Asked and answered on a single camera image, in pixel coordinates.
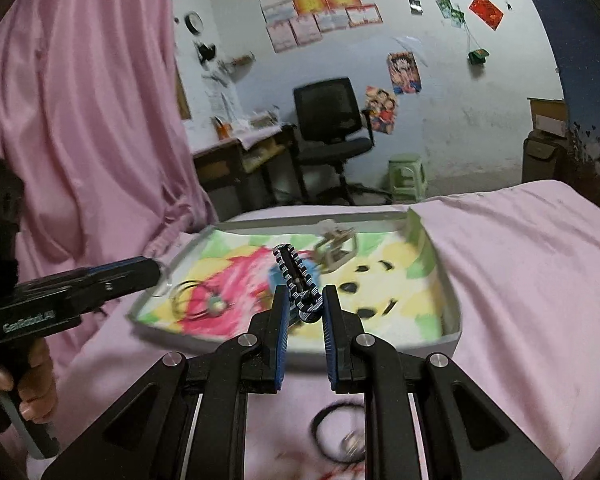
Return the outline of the person's left hand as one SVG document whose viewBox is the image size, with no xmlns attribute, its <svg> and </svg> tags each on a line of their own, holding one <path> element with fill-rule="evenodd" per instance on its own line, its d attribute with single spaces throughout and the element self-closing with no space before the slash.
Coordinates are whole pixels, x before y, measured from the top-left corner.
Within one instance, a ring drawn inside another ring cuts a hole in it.
<svg viewBox="0 0 600 480">
<path fill-rule="evenodd" d="M 0 368 L 0 393 L 16 388 L 22 417 L 39 425 L 46 424 L 54 416 L 58 397 L 54 363 L 45 339 L 37 339 L 32 344 L 29 365 L 30 370 L 16 384 L 12 375 Z"/>
</svg>

